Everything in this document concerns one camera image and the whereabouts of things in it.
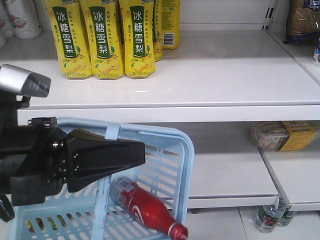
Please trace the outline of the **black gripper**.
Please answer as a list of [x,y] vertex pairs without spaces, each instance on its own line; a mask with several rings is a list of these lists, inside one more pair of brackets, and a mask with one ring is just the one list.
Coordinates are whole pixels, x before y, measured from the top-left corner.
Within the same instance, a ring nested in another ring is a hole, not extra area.
[[[66,164],[61,156],[66,140]],[[89,184],[146,162],[145,144],[105,139],[77,128],[65,133],[56,117],[31,119],[30,125],[6,125],[0,131],[0,192],[13,206],[41,204],[67,189]]]

